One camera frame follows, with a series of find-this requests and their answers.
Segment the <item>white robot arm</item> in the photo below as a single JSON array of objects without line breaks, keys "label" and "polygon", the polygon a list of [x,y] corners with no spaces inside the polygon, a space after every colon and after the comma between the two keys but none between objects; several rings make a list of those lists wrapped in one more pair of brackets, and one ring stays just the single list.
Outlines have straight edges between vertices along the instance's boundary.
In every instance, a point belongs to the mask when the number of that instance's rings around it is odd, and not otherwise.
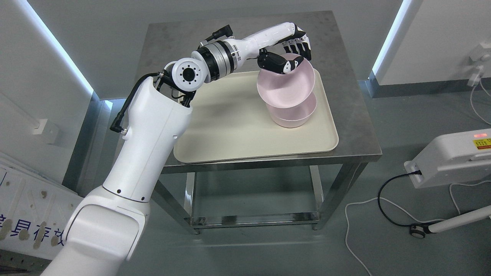
[{"label": "white robot arm", "polygon": [[75,208],[63,232],[64,246],[42,275],[117,274],[142,237],[152,192],[189,126],[196,91],[256,58],[264,47],[258,40],[258,34],[236,39],[230,26],[224,26],[191,57],[138,79],[110,126],[124,140],[112,170]]}]

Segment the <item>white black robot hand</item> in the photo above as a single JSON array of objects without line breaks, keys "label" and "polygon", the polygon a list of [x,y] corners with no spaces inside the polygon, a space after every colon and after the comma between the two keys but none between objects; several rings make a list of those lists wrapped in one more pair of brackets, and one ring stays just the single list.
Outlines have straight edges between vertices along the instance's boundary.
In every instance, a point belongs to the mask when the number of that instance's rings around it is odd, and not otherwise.
[{"label": "white black robot hand", "polygon": [[[311,47],[306,32],[291,22],[260,30],[243,39],[228,39],[228,42],[238,49],[241,58],[256,58],[261,69],[277,74],[289,74],[305,59],[311,61]],[[286,53],[295,54],[295,58],[287,60],[267,50],[267,47],[279,44]]]}]

